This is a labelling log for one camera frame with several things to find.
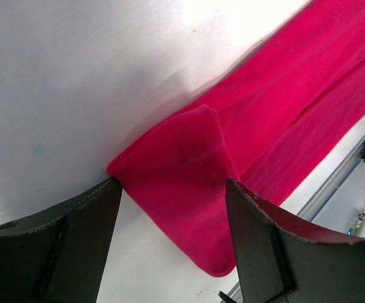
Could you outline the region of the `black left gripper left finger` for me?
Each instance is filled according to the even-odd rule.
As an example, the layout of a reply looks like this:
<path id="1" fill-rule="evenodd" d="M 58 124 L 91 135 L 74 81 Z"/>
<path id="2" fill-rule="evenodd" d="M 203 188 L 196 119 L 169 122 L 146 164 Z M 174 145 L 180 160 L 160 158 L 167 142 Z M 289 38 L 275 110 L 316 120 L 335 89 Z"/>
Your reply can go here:
<path id="1" fill-rule="evenodd" d="M 95 302 L 122 190 L 108 178 L 0 225 L 0 302 Z"/>

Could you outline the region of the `red t-shirt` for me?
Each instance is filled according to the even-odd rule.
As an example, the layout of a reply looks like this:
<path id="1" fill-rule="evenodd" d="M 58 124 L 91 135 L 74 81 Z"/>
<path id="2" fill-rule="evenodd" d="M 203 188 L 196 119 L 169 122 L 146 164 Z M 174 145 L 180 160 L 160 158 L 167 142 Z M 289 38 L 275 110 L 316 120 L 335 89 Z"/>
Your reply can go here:
<path id="1" fill-rule="evenodd" d="M 365 1 L 312 1 L 107 173 L 197 267 L 226 276 L 226 180 L 281 205 L 364 115 Z"/>

